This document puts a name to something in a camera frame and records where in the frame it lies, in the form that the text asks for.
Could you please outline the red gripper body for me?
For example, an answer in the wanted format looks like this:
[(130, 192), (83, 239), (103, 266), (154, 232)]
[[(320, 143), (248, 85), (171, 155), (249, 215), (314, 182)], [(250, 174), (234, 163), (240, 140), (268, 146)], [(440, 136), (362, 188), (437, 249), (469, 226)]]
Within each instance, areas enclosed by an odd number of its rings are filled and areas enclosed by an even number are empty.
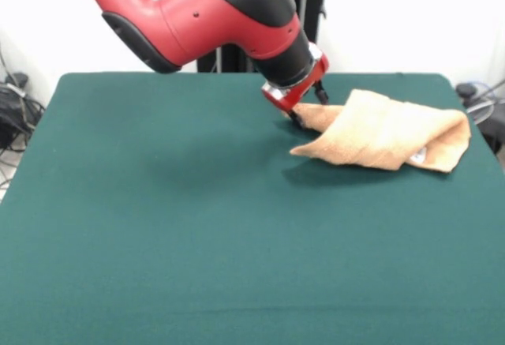
[(305, 94), (314, 88), (317, 81), (322, 81), (324, 74), (327, 72), (329, 62), (327, 56), (322, 54), (316, 57), (315, 65), (313, 66), (310, 74), (301, 82), (291, 87), (275, 87), (273, 84), (266, 82), (261, 91), (264, 96), (274, 106), (283, 112), (290, 112), (293, 108), (300, 103)]

